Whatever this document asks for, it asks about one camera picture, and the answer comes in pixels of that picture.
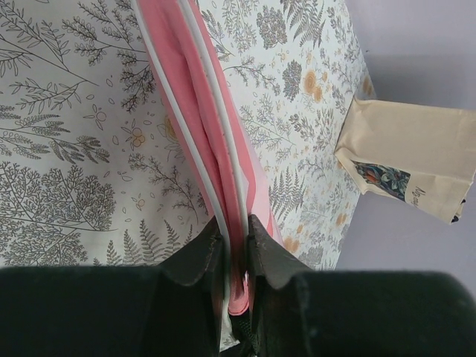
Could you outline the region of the pink racket bag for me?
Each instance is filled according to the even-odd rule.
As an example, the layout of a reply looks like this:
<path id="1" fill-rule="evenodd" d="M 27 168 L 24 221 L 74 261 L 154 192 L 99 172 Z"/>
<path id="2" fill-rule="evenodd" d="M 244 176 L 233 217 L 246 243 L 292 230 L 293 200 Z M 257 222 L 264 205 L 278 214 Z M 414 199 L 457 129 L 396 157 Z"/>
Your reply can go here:
<path id="1" fill-rule="evenodd" d="M 241 315 L 249 308 L 249 216 L 282 240 L 265 172 L 196 4 L 135 1 L 133 7 L 172 128 L 225 241 L 225 306 Z"/>

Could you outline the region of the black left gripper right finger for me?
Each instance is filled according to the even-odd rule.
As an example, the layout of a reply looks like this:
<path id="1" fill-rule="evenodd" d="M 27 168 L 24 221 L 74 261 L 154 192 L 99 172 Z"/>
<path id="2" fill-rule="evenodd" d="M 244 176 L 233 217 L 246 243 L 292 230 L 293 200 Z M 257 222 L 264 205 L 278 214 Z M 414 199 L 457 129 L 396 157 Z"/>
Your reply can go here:
<path id="1" fill-rule="evenodd" d="M 435 271 L 315 271 L 250 216 L 251 329 L 260 356 L 473 356 L 475 301 Z"/>

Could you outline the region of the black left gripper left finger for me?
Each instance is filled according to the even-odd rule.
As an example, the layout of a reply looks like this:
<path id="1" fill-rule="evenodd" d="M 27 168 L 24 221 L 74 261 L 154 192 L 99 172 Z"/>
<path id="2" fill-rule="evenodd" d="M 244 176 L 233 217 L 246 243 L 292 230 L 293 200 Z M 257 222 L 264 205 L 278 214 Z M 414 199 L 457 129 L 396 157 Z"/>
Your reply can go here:
<path id="1" fill-rule="evenodd" d="M 154 266 L 1 270 L 3 356 L 217 356 L 224 240 L 215 220 Z"/>

